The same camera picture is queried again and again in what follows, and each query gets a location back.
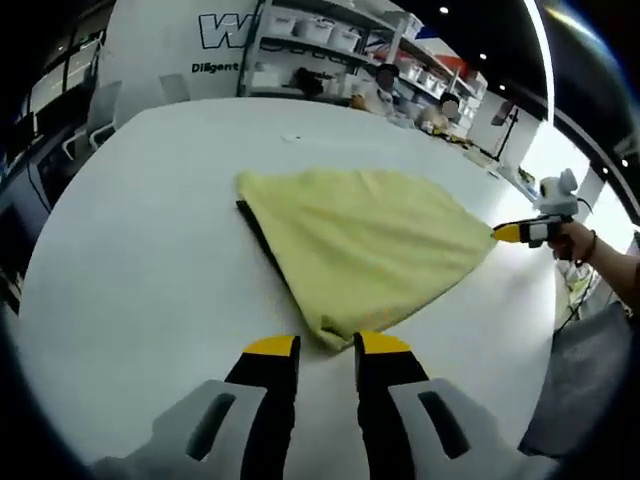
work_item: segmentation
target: yellow cloth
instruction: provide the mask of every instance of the yellow cloth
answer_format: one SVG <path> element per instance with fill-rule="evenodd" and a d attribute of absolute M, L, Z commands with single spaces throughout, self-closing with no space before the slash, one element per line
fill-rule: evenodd
<path fill-rule="evenodd" d="M 390 171 L 237 177 L 306 322 L 344 348 L 464 278 L 492 229 L 432 182 Z"/>

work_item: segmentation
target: black ceiling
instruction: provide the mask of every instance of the black ceiling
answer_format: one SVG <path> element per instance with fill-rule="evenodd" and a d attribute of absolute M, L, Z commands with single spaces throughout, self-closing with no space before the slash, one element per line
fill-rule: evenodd
<path fill-rule="evenodd" d="M 546 99 L 546 86 L 537 36 L 523 0 L 395 0 L 395 3 L 435 28 L 447 44 L 483 73 L 491 90 L 517 101 L 539 118 L 546 117 L 546 107 L 533 100 L 534 96 Z M 632 131 L 628 100 L 601 57 L 590 52 L 570 28 L 541 6 L 559 3 L 539 2 L 551 49 L 556 109 L 569 116 L 613 158 L 613 146 Z M 624 0 L 580 0 L 573 1 L 572 5 L 593 24 L 627 69 L 629 83 L 637 87 L 640 86 L 640 64 L 633 61 L 637 55 L 632 49 L 637 42 L 628 40 L 635 37 L 632 35 L 635 26 L 630 24 L 631 12 L 626 3 Z M 442 6 L 449 9 L 447 15 L 439 12 Z M 481 60 L 480 53 L 485 53 L 487 59 Z M 505 92 L 497 91 L 501 83 L 509 86 Z M 562 121 L 556 120 L 555 125 L 592 158 L 596 170 L 601 172 L 598 155 L 575 131 Z M 640 201 L 637 159 L 627 168 L 620 167 L 620 171 Z M 611 174 L 606 179 L 625 203 L 632 220 L 640 224 L 640 217 L 634 213 L 621 185 Z"/>

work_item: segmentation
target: round table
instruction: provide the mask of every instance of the round table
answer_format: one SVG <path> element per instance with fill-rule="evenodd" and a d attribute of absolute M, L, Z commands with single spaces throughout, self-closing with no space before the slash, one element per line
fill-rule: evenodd
<path fill-rule="evenodd" d="M 148 110 L 69 185 L 26 275 L 16 342 L 45 413 L 84 462 L 126 456 L 152 421 L 244 347 L 303 337 L 286 477 L 368 478 L 354 351 L 310 339 L 236 210 L 235 175 L 393 169 L 448 190 L 489 225 L 535 216 L 463 151 L 374 115 L 279 99 Z M 447 293 L 387 333 L 497 417 L 516 446 L 544 380 L 554 325 L 548 249 L 499 244 Z"/>

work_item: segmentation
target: human hand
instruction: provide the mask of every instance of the human hand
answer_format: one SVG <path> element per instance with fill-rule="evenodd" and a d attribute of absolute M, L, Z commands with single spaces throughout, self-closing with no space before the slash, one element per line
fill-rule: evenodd
<path fill-rule="evenodd" d="M 591 248 L 594 233 L 578 222 L 563 223 L 560 232 L 559 237 L 549 241 L 554 257 L 562 258 L 570 248 L 571 260 L 582 261 Z"/>

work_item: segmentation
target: wrist bracelet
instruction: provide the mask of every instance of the wrist bracelet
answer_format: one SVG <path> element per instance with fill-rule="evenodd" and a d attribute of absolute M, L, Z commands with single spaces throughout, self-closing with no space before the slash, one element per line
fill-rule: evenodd
<path fill-rule="evenodd" d="M 583 264 L 587 263 L 591 257 L 593 256 L 593 252 L 596 251 L 596 243 L 598 243 L 598 235 L 596 235 L 596 231 L 595 230 L 591 230 L 591 233 L 593 233 L 593 238 L 591 239 L 591 243 L 589 244 L 589 248 L 587 248 L 587 251 L 585 252 L 584 256 L 579 259 L 578 261 L 576 261 L 576 266 L 580 267 Z"/>

